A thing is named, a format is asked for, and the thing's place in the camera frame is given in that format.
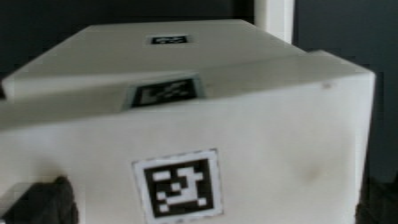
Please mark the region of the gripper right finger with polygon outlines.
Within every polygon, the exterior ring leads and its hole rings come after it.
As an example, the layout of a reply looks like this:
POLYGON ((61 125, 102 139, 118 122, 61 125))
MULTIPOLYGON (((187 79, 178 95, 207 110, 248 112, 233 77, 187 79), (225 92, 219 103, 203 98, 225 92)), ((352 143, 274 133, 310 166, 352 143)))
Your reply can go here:
POLYGON ((398 182, 365 181, 356 224, 398 224, 398 182))

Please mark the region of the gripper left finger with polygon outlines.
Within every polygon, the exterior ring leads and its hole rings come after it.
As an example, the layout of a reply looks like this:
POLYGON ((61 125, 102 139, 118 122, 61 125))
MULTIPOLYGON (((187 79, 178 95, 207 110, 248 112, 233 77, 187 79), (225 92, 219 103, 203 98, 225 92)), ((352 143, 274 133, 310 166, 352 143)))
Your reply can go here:
POLYGON ((59 176, 52 183, 36 183, 6 214, 0 224, 79 224, 79 206, 75 191, 66 176, 59 176))

